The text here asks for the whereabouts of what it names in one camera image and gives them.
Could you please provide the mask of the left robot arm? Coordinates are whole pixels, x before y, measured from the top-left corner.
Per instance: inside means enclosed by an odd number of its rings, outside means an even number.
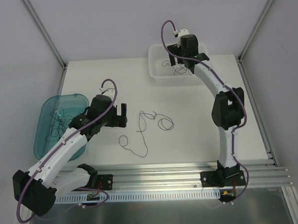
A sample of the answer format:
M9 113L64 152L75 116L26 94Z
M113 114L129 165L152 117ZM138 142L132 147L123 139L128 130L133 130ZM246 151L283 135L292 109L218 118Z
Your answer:
M26 172L18 170L12 177L16 210L23 205L37 216L45 215L57 198L78 189L94 190L98 172L84 163L64 176L58 176L71 157L84 147L102 127L124 128L127 125L127 104L117 113L115 98L96 95L91 105L73 117L63 136L51 150Z

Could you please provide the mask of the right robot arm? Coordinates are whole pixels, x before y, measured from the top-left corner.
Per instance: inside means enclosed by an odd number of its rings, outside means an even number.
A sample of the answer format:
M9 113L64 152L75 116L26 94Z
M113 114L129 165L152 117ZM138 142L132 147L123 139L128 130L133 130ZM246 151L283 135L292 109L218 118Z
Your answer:
M177 33L177 43L166 47L170 62L183 64L200 78L214 96L212 120L219 129L220 154L215 171L200 173L203 187L246 186L247 179L236 158L236 130L246 124L244 91L231 88L209 64L209 57L199 52L198 39L189 33Z

